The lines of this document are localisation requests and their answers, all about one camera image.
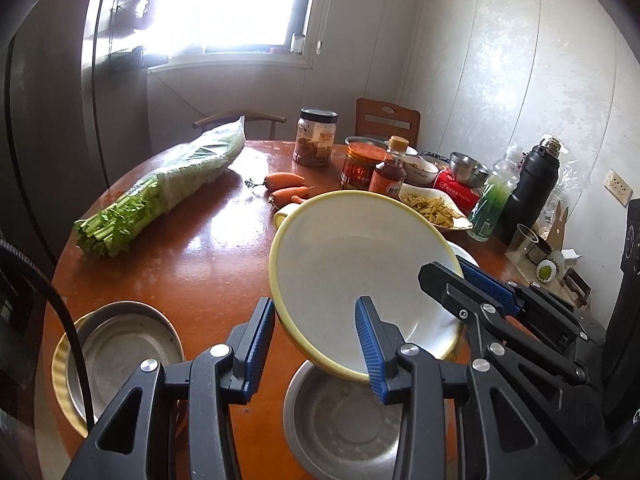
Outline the red white paper bowl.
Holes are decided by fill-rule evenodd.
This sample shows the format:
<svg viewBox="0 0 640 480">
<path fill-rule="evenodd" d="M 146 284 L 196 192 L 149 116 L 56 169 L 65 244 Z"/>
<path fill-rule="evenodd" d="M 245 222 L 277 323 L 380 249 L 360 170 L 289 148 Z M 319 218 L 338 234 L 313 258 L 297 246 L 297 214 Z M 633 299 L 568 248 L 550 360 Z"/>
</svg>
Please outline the red white paper bowl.
<svg viewBox="0 0 640 480">
<path fill-rule="evenodd" d="M 457 257 L 460 257 L 462 259 L 464 259 L 465 261 L 467 261 L 468 263 L 471 263 L 473 266 L 478 266 L 478 262 L 475 260 L 475 258 L 463 247 L 459 246 L 458 244 L 454 243 L 454 242 L 448 242 L 451 250 L 454 252 L 454 254 Z"/>
</svg>

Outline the shallow steel pan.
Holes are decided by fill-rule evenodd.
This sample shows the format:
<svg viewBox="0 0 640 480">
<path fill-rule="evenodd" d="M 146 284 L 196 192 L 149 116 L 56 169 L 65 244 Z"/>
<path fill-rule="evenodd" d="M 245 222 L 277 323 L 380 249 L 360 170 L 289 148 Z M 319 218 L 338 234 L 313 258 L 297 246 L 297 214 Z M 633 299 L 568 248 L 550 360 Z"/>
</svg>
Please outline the shallow steel pan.
<svg viewBox="0 0 640 480">
<path fill-rule="evenodd" d="M 80 323 L 77 333 L 95 418 L 142 361 L 170 365 L 184 360 L 175 327 L 162 312 L 139 301 L 120 300 L 100 307 Z"/>
</svg>

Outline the large stainless steel bowl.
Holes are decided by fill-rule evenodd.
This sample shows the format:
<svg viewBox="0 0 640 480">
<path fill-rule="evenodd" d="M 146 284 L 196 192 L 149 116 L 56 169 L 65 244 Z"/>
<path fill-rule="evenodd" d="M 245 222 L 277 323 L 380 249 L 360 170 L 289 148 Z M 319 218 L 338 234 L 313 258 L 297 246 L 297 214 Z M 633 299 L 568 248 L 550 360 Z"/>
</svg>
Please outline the large stainless steel bowl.
<svg viewBox="0 0 640 480">
<path fill-rule="evenodd" d="M 390 479 L 401 412 L 369 386 L 306 361 L 288 384 L 283 428 L 296 460 L 316 479 Z"/>
</svg>

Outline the yellow enamel bowl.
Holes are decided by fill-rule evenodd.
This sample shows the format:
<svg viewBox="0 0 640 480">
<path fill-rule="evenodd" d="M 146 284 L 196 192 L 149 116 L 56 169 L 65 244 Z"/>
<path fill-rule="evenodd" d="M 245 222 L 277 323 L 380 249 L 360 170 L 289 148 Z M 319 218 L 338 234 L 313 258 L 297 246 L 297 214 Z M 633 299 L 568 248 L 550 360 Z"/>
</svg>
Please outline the yellow enamel bowl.
<svg viewBox="0 0 640 480">
<path fill-rule="evenodd" d="M 457 256 L 430 222 L 384 195 L 336 191 L 273 216 L 269 284 L 279 320 L 300 352 L 351 382 L 368 373 L 355 304 L 370 297 L 382 320 L 437 358 L 454 351 L 460 321 L 419 285 L 424 264 L 460 273 Z"/>
</svg>

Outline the yellow shell-shaped plate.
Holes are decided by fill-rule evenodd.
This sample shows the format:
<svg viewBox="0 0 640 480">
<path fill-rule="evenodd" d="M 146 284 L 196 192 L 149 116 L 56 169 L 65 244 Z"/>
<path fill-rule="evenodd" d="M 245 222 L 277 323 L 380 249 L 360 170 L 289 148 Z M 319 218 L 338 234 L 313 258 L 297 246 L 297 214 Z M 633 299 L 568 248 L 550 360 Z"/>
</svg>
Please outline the yellow shell-shaped plate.
<svg viewBox="0 0 640 480">
<path fill-rule="evenodd" d="M 58 401 L 66 420 L 70 426 L 82 437 L 87 437 L 88 431 L 85 419 L 76 411 L 70 393 L 68 392 L 68 382 L 66 378 L 67 361 L 70 357 L 70 343 L 67 335 L 64 334 L 58 341 L 52 356 L 51 380 L 55 399 Z"/>
</svg>

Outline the green fruit in net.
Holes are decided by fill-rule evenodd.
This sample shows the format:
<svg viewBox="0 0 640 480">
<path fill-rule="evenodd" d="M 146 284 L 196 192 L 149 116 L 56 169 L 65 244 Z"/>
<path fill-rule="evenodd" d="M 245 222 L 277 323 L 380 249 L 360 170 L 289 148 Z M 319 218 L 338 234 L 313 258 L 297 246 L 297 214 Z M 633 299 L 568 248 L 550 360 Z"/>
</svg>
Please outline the green fruit in net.
<svg viewBox="0 0 640 480">
<path fill-rule="evenodd" d="M 558 266 L 550 259 L 541 260 L 536 266 L 536 278 L 539 283 L 550 283 L 558 273 Z"/>
</svg>

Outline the small metal cup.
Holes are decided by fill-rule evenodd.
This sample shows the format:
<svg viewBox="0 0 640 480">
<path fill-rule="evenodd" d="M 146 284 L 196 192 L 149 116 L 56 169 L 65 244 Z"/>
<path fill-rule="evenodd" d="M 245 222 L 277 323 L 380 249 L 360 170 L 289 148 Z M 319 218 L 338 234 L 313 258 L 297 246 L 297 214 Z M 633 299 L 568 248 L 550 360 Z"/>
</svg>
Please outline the small metal cup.
<svg viewBox="0 0 640 480">
<path fill-rule="evenodd" d="M 526 257 L 533 263 L 534 266 L 538 266 L 542 260 L 547 259 L 551 254 L 552 249 L 546 240 L 540 238 L 536 244 L 529 249 Z"/>
</svg>

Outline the clear plastic cup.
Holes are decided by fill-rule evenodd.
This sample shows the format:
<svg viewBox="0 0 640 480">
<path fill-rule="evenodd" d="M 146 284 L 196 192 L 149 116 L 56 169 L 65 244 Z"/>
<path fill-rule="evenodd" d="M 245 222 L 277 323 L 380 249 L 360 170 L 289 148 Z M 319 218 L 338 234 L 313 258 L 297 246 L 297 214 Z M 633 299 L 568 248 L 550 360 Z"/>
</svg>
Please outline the clear plastic cup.
<svg viewBox="0 0 640 480">
<path fill-rule="evenodd" d="M 525 224 L 518 223 L 511 243 L 506 250 L 508 258 L 516 266 L 538 243 L 538 235 Z"/>
</svg>

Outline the red tissue box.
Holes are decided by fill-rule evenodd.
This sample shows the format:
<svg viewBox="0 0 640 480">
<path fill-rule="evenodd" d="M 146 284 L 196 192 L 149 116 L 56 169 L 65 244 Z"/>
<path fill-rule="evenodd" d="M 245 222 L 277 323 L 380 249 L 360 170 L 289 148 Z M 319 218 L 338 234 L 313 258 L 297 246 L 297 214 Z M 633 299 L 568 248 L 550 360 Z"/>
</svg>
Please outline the red tissue box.
<svg viewBox="0 0 640 480">
<path fill-rule="evenodd" d="M 449 169 L 439 171 L 433 188 L 446 193 L 464 214 L 469 214 L 480 199 L 480 194 L 459 183 Z"/>
</svg>

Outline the green drink bottle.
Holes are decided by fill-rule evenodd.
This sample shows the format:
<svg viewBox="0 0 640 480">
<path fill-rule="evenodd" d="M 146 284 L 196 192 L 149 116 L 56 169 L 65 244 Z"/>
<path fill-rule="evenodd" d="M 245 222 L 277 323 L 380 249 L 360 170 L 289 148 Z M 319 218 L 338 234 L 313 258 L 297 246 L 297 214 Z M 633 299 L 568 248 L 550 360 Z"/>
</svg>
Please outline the green drink bottle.
<svg viewBox="0 0 640 480">
<path fill-rule="evenodd" d="M 513 144 L 491 167 L 483 194 L 469 215 L 472 229 L 468 234 L 473 240 L 486 242 L 491 237 L 508 198 L 518 186 L 523 158 L 522 148 Z"/>
</svg>

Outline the small steel bowl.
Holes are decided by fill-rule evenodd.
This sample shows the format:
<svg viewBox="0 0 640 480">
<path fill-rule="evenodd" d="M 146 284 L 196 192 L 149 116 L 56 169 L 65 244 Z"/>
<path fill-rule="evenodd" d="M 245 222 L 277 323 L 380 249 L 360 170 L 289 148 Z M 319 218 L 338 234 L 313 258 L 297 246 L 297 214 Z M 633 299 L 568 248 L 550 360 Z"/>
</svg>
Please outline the small steel bowl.
<svg viewBox="0 0 640 480">
<path fill-rule="evenodd" d="M 450 154 L 449 170 L 454 180 L 467 188 L 481 188 L 490 177 L 490 171 L 485 165 L 459 152 Z"/>
</svg>

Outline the white ceramic bowl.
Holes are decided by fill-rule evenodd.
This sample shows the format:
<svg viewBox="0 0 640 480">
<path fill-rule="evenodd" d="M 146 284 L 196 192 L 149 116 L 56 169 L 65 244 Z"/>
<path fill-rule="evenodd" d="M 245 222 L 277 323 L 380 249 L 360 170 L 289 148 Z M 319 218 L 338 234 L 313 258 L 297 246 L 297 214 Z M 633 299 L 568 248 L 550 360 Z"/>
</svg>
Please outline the white ceramic bowl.
<svg viewBox="0 0 640 480">
<path fill-rule="evenodd" d="M 439 168 L 416 155 L 406 155 L 404 160 L 405 181 L 414 186 L 427 188 L 435 181 Z"/>
</svg>

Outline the steel bowl behind jars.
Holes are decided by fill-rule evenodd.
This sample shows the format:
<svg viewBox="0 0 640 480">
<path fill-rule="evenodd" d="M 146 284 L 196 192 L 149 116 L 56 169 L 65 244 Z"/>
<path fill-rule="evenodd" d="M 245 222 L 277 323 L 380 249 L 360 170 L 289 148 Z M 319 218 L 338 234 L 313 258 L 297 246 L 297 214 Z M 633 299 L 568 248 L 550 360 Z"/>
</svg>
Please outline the steel bowl behind jars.
<svg viewBox="0 0 640 480">
<path fill-rule="evenodd" d="M 388 148 L 387 141 L 382 141 L 375 138 L 368 138 L 367 136 L 346 136 L 344 142 L 346 145 L 349 145 L 352 143 L 367 143 L 370 145 L 378 146 L 379 148 L 382 148 L 384 151 L 386 151 Z M 418 154 L 419 153 L 415 148 L 408 146 L 406 155 L 418 156 Z"/>
</svg>

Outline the carrot middle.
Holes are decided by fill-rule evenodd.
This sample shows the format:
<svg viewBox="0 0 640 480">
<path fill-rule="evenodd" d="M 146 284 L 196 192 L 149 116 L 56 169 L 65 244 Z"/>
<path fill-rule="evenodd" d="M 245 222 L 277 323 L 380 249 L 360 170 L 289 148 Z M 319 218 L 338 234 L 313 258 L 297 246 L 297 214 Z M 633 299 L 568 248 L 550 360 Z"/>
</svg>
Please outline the carrot middle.
<svg viewBox="0 0 640 480">
<path fill-rule="evenodd" d="M 307 199 L 310 191 L 311 188 L 308 188 L 308 186 L 305 185 L 296 186 L 295 188 L 281 188 L 280 190 L 273 191 L 269 195 L 268 200 L 273 207 L 280 209 L 288 204 L 292 204 L 291 197 L 293 195 Z"/>
</svg>

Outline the carrot far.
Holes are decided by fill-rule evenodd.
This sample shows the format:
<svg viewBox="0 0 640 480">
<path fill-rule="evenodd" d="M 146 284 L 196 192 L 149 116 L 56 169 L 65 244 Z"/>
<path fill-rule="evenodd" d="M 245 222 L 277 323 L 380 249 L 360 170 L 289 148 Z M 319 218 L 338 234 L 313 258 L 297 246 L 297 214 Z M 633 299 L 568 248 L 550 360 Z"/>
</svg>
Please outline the carrot far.
<svg viewBox="0 0 640 480">
<path fill-rule="evenodd" d="M 249 188 L 263 186 L 268 192 L 276 192 L 284 190 L 285 188 L 299 188 L 300 186 L 306 185 L 304 177 L 299 174 L 293 174 L 292 172 L 273 172 L 263 177 L 260 182 L 247 179 L 244 183 Z"/>
</svg>

